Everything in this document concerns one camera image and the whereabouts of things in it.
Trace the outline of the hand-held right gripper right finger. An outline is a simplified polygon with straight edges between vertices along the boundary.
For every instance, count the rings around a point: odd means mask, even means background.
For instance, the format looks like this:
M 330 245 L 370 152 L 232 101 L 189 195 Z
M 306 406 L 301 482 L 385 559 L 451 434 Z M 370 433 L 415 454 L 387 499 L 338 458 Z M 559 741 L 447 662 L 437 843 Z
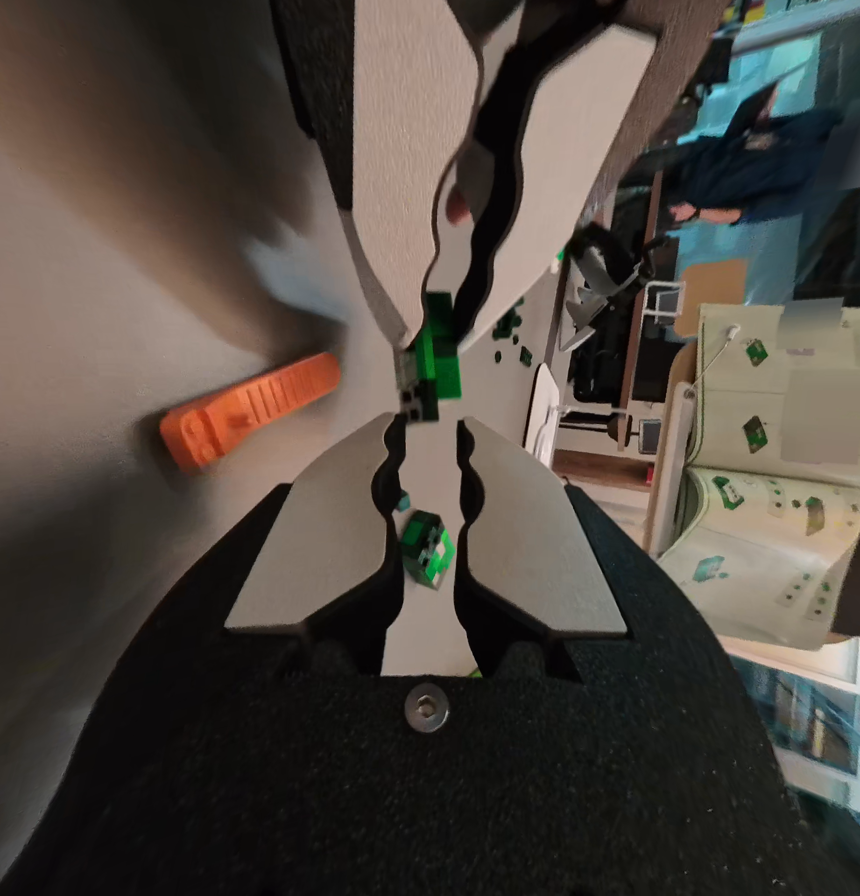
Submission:
M 567 645 L 623 641 L 627 623 L 557 476 L 475 418 L 458 421 L 454 608 L 483 678 L 517 644 L 543 670 L 577 679 Z

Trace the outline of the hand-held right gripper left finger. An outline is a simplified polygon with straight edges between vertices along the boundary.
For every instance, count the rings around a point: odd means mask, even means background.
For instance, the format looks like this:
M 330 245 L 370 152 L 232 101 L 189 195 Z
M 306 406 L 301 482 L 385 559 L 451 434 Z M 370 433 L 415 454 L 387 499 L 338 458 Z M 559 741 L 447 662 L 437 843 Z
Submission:
M 381 673 L 404 599 L 393 520 L 406 421 L 385 412 L 320 454 L 293 482 L 226 617 L 233 634 L 339 644 L 359 674 Z

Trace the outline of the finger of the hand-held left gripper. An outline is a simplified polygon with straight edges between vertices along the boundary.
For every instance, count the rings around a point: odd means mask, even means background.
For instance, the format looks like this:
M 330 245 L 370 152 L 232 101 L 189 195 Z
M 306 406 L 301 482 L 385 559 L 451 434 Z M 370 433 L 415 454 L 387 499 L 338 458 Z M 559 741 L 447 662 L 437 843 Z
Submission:
M 493 186 L 455 299 L 458 345 L 471 345 L 521 298 L 569 240 L 658 39 L 611 24 L 527 84 L 512 133 L 493 151 Z
M 393 350 L 424 324 L 438 202 L 476 117 L 481 74 L 448 2 L 355 2 L 353 197 L 341 219 L 367 306 Z

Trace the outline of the pile of dark green bricks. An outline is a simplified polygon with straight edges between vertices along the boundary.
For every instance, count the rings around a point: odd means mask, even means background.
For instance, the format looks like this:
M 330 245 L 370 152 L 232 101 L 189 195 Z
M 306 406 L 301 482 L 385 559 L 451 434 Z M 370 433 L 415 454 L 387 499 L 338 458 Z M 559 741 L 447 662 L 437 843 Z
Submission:
M 522 342 L 520 330 L 523 324 L 522 311 L 525 306 L 525 297 L 519 298 L 516 303 L 493 326 L 492 339 L 496 343 L 509 343 L 519 350 L 518 361 L 521 366 L 530 369 L 534 356 Z

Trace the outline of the green white lego assembly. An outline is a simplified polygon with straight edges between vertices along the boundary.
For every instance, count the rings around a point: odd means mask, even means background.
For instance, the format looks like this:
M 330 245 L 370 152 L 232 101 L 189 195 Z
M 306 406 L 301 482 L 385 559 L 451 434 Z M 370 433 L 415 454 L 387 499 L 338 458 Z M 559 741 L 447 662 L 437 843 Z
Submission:
M 450 293 L 424 295 L 426 317 L 414 341 L 394 353 L 401 414 L 408 424 L 439 421 L 443 401 L 462 398 Z

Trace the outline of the green cube lego model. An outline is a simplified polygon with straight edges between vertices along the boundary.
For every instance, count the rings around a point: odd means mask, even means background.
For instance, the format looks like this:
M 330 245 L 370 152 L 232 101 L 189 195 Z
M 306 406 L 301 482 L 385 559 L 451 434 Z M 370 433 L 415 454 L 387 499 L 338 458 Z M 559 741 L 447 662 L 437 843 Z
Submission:
M 418 585 L 438 590 L 456 555 L 441 516 L 414 510 L 402 531 L 400 546 L 408 576 Z

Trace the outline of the black headband device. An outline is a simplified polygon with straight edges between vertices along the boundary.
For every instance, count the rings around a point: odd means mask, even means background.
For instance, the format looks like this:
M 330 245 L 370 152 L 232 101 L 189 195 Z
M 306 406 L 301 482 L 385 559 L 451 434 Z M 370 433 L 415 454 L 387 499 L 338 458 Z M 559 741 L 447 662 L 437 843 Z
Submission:
M 610 230 L 593 221 L 574 231 L 565 255 L 592 292 L 611 297 L 653 280 L 656 269 L 651 255 L 668 241 L 655 238 L 631 253 Z

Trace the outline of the white book stand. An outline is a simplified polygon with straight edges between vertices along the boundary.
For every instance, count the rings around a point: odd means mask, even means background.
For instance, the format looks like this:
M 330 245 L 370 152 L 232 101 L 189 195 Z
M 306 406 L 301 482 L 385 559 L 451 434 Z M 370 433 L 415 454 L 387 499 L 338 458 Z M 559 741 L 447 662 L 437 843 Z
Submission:
M 655 280 L 631 314 L 623 382 L 615 408 L 569 404 L 549 364 L 536 370 L 523 444 L 526 451 L 570 485 L 585 487 L 653 557 L 673 540 L 681 479 L 688 463 L 698 403 L 697 345 L 670 342 L 663 401 L 633 399 L 641 383 L 641 335 L 660 316 L 692 334 L 703 300 L 727 299 L 739 307 L 747 264 L 741 260 L 694 264 L 677 282 Z

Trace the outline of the orange brick separator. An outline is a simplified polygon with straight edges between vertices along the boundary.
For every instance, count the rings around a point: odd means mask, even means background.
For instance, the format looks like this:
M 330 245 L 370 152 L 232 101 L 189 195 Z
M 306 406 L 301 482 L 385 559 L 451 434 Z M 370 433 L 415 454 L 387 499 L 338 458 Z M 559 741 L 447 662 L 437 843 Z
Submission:
M 250 435 L 333 393 L 341 372 L 322 352 L 171 409 L 159 435 L 179 469 L 198 474 Z

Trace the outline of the white triangular stand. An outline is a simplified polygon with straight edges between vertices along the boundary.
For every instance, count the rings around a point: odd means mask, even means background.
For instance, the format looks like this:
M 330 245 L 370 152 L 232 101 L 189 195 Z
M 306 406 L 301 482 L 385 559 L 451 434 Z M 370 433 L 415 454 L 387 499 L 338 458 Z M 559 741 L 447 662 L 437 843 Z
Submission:
M 595 335 L 593 321 L 612 303 L 613 296 L 603 296 L 587 287 L 569 287 L 564 293 L 558 319 L 557 348 L 572 351 Z

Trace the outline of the open instruction booklet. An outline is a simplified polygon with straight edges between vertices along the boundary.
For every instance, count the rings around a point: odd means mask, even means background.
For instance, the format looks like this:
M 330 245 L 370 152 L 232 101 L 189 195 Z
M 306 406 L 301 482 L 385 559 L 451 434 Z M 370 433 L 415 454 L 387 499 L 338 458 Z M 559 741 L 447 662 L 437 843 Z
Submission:
M 701 308 L 661 568 L 712 630 L 820 650 L 860 541 L 860 308 Z

